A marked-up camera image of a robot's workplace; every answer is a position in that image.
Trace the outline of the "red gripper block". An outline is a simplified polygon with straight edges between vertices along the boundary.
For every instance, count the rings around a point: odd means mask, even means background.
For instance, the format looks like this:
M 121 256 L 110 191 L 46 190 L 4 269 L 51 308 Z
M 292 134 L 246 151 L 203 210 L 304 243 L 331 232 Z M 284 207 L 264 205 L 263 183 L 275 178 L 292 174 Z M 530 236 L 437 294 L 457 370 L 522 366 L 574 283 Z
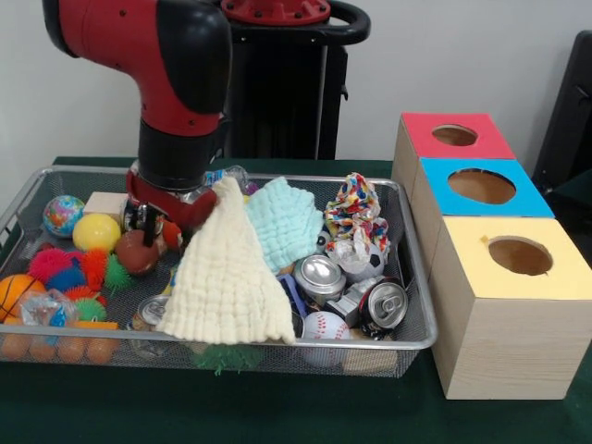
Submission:
M 205 188 L 196 198 L 183 201 L 172 191 L 154 187 L 142 179 L 137 171 L 130 169 L 126 176 L 126 187 L 129 196 L 142 205 L 143 245 L 151 248 L 156 237 L 156 210 L 167 216 L 179 228 L 197 228 L 211 215 L 216 206 L 216 193 Z M 137 207 L 126 205 L 123 208 L 123 230 L 136 229 Z

